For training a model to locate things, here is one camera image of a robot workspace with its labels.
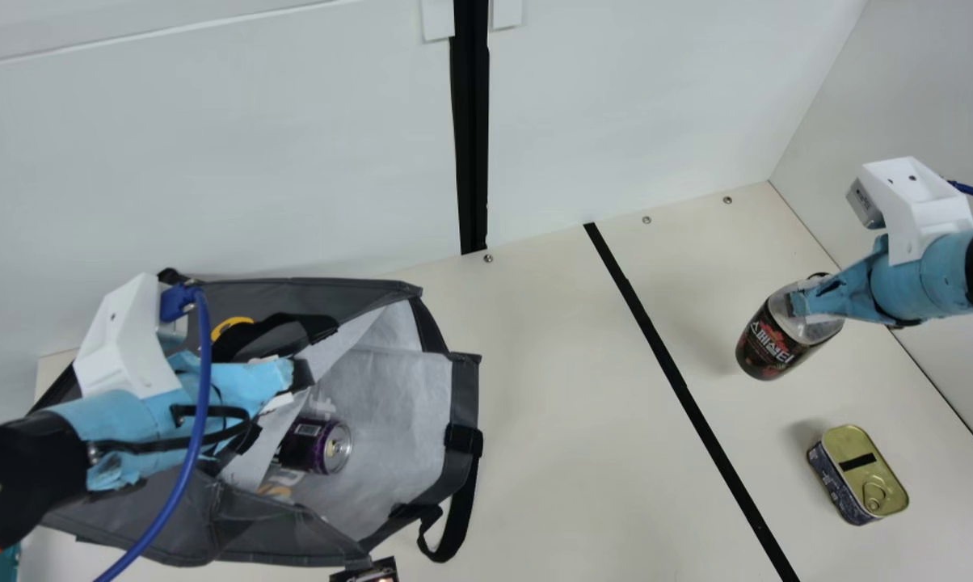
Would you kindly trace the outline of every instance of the screw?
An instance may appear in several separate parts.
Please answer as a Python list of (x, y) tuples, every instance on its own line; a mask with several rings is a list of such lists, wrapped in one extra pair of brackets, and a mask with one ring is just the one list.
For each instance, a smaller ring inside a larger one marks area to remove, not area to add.
[(88, 445), (87, 452), (88, 452), (88, 463), (90, 463), (92, 466), (98, 464), (99, 459), (101, 459), (102, 457), (102, 454), (99, 453), (99, 447), (95, 445)]

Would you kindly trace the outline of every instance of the plastic bottle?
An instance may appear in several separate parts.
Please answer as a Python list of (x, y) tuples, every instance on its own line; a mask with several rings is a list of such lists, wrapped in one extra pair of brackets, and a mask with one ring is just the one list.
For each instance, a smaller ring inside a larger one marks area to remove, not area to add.
[(834, 314), (811, 316), (809, 322), (790, 314), (789, 293), (815, 287), (827, 276), (798, 280), (767, 298), (738, 339), (735, 357), (745, 373), (757, 380), (781, 378), (841, 331), (845, 318)]

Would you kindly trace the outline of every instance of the white table surface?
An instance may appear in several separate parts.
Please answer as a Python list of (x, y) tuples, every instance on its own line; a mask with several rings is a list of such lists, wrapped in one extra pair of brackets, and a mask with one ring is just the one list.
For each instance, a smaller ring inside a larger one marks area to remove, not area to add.
[[(417, 582), (777, 580), (583, 229), (491, 254), (490, 264), (469, 255), (391, 276), (425, 288), (451, 349), (483, 354), (486, 452), (454, 560), (425, 559), (414, 527), (375, 555), (397, 556), (402, 578)], [(44, 358), (39, 386), (68, 360)], [(24, 550), (22, 579), (90, 580), (118, 555), (42, 529)], [(121, 579), (309, 581), (328, 572), (140, 560)]]
[[(598, 226), (800, 579), (973, 581), (973, 436), (889, 331), (849, 322), (781, 380), (740, 372), (735, 342), (761, 302), (838, 270), (770, 185)], [(839, 424), (866, 428), (910, 508), (838, 517), (804, 454)]]

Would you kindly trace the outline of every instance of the white bracket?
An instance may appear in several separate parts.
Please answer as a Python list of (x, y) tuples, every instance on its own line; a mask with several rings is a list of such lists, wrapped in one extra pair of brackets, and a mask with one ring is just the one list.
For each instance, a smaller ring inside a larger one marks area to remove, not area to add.
[(85, 398), (109, 390), (148, 398), (181, 387), (166, 363), (160, 336), (183, 336), (187, 318), (160, 321), (160, 294), (165, 288), (154, 275), (142, 273), (103, 297), (74, 361)]
[(491, 28), (499, 30), (522, 26), (523, 0), (494, 0)]
[(427, 43), (454, 36), (454, 0), (421, 0)]
[(858, 182), (851, 192), (885, 217), (890, 265), (916, 261), (938, 237), (973, 229), (967, 197), (914, 158), (864, 163)]

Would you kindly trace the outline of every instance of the white wall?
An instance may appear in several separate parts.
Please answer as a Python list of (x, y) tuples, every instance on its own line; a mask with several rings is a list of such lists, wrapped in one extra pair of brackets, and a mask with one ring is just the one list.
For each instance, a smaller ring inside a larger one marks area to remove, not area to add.
[(368, 276), (460, 251), (419, 0), (0, 63), (0, 420), (139, 272)]
[(490, 244), (767, 180), (865, 0), (527, 0), (491, 33)]
[[(901, 155), (973, 184), (973, 0), (870, 0), (772, 182), (845, 266), (874, 239), (846, 188)], [(973, 316), (896, 335), (973, 428)]]
[(0, 0), (0, 59), (329, 1)]

